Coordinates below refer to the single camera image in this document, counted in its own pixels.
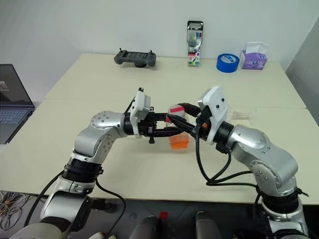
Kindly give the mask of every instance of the table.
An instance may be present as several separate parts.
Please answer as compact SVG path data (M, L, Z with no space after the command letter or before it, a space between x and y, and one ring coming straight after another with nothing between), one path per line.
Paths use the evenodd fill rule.
M122 112L125 106L124 101L112 101L109 95L104 101L46 99L2 153L0 188L39 193L63 169L76 135L91 116L102 110ZM246 119L236 118L237 112L247 115ZM290 152L299 164L298 186L311 196L301 196L303 203L319 204L319 191L312 183L319 165L314 159L319 129L307 109L231 105L229 121L264 131L274 144ZM209 175L226 162L226 155L204 142L201 152ZM244 186L205 186L193 141L188 150L173 152L167 138L158 138L155 144L148 144L147 138L120 138L103 168L100 183L125 198L251 203L256 196L253 188ZM245 166L233 160L225 176L242 170ZM252 175L236 180L254 182ZM91 196L109 195L95 188Z
M262 71L223 73L216 60L201 60L189 67L185 58L157 58L156 66L117 65L113 55L83 54L47 94L47 99L102 100L107 108L117 101L127 105L139 87L152 97L159 111L180 102L196 103L214 86L222 86L232 105L305 108L278 62L267 62Z

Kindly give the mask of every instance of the purple tissue box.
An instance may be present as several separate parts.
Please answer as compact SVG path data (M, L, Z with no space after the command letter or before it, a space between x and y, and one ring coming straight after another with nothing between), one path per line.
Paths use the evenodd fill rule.
M267 62L265 54L258 52L252 52L246 54L246 51L242 51L239 58L239 65L241 69L249 70L262 70Z

